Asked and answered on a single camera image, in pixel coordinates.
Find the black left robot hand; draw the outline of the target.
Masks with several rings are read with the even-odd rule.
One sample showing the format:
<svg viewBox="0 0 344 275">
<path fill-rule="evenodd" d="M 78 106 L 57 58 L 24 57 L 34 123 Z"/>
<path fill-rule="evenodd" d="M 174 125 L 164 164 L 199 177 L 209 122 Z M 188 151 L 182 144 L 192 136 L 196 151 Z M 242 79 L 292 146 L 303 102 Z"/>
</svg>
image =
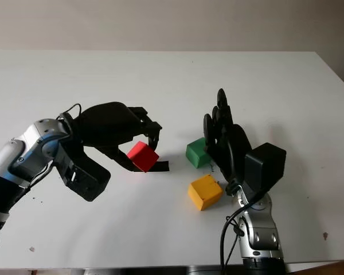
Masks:
<svg viewBox="0 0 344 275">
<path fill-rule="evenodd" d="M 162 127 L 152 121 L 142 107 L 127 107 L 120 102 L 92 106 L 75 118 L 83 144 L 94 147 L 126 170 L 141 172 L 119 145 L 131 142 L 134 137 L 148 137 L 148 146 L 155 151 Z"/>
</svg>

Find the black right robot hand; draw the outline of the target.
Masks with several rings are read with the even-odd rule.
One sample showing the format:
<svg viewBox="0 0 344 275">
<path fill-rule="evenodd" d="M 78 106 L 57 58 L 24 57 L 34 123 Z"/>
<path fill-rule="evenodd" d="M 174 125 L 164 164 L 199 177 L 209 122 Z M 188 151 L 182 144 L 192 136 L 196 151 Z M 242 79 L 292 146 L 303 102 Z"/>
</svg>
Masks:
<svg viewBox="0 0 344 275">
<path fill-rule="evenodd" d="M 221 88 L 217 93 L 217 105 L 211 114 L 204 116 L 205 152 L 219 167 L 227 186 L 228 196 L 235 195 L 244 181 L 244 158 L 252 147 L 243 130 L 232 119 L 226 94 Z"/>
</svg>

